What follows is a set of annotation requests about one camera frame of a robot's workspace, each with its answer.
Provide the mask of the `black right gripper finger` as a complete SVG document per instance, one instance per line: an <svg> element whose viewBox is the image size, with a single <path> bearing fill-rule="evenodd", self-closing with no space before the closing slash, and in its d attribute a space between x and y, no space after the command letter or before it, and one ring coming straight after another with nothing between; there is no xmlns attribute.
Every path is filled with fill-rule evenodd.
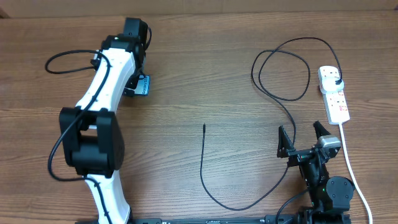
<svg viewBox="0 0 398 224"><path fill-rule="evenodd" d="M319 139L322 136L329 136L331 134L329 131L327 131L323 127L323 125L319 121L314 122L313 123L313 127L314 127L314 130L315 130L315 134L316 134L317 139Z"/></svg>
<svg viewBox="0 0 398 224"><path fill-rule="evenodd" d="M277 157L289 157L289 154L295 151L294 145L283 126L279 126L278 133L279 142L277 148Z"/></svg>

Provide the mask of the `blue Samsung smartphone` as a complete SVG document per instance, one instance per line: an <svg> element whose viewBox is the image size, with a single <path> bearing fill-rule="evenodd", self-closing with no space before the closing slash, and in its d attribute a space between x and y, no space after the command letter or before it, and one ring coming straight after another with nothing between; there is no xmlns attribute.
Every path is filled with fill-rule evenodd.
<svg viewBox="0 0 398 224"><path fill-rule="evenodd" d="M137 81L136 88L134 89L134 94L138 96L147 96L149 94L150 87L150 76L140 75Z"/></svg>

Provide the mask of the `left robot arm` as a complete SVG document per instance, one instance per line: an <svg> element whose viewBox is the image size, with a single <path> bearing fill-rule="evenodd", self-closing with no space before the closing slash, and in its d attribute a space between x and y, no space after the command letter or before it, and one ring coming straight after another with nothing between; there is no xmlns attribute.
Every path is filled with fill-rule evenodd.
<svg viewBox="0 0 398 224"><path fill-rule="evenodd" d="M116 118L123 96L146 96L149 76L144 74L146 50L152 31L138 18L126 18L124 30L109 35L91 61L96 74L83 98L63 108L59 122L66 163L89 186L99 217L96 223L132 223L119 170L124 139Z"/></svg>

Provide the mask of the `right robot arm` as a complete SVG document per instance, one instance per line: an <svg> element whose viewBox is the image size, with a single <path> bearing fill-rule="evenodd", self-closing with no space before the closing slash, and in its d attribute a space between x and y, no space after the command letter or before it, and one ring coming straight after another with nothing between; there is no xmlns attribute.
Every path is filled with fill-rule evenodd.
<svg viewBox="0 0 398 224"><path fill-rule="evenodd" d="M287 158L287 167L297 166L306 189L286 201L275 216L276 223L350 223L349 215L354 183L346 177L329 176L326 163L341 149L341 141L319 121L313 124L317 142L310 149L296 150L283 126L279 127L277 157ZM281 215L296 198L308 193L312 205L300 207L294 215Z"/></svg>

